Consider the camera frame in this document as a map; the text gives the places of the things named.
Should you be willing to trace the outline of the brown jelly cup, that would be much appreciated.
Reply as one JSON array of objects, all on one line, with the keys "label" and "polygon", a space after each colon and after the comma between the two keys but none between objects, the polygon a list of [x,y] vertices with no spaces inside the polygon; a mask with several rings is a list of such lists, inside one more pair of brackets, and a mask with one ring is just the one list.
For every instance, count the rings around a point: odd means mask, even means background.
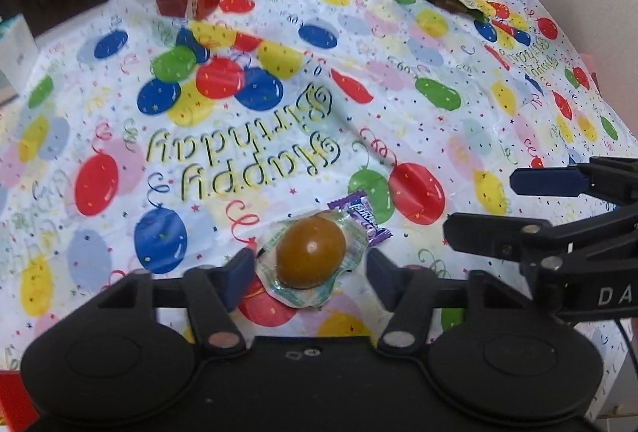
[{"label": "brown jelly cup", "polygon": [[369,246],[361,223],[343,209],[277,221],[257,249],[255,271],[266,293],[292,309],[320,308]]}]

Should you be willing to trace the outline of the purple candy packet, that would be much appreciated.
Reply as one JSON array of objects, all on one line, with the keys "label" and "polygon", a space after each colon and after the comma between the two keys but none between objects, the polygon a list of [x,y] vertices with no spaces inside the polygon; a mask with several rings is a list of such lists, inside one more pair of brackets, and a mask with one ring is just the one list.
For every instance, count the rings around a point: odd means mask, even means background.
[{"label": "purple candy packet", "polygon": [[330,202],[328,209],[345,211],[366,232],[369,246],[381,244],[392,237],[392,233],[377,222],[372,204],[363,190],[357,190],[346,197]]}]

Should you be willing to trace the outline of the balloon birthday tablecloth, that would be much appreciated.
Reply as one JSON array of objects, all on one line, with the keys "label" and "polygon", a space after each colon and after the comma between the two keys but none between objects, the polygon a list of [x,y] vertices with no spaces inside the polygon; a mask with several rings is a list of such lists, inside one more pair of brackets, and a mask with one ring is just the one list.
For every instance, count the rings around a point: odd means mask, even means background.
[{"label": "balloon birthday tablecloth", "polygon": [[539,0],[222,0],[205,22],[110,0],[45,47],[1,112],[1,365],[136,269],[179,275],[363,190],[383,247],[447,278],[514,267],[449,249],[456,211],[553,223],[518,167],[637,141]]}]

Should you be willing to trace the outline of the red white cardboard box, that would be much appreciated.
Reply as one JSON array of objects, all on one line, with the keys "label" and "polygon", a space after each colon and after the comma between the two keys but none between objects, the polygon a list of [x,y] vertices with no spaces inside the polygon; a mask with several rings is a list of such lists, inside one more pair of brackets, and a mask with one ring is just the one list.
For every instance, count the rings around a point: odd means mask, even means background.
[{"label": "red white cardboard box", "polygon": [[18,371],[1,371],[1,416],[13,432],[27,431],[38,419]]}]

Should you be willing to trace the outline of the tissue box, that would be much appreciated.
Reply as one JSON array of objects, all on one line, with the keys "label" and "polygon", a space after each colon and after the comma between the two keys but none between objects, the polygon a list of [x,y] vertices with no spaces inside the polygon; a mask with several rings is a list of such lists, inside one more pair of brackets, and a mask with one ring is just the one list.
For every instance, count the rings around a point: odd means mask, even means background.
[{"label": "tissue box", "polygon": [[39,56],[38,46],[23,14],[1,23],[0,103],[20,95],[28,83]]}]

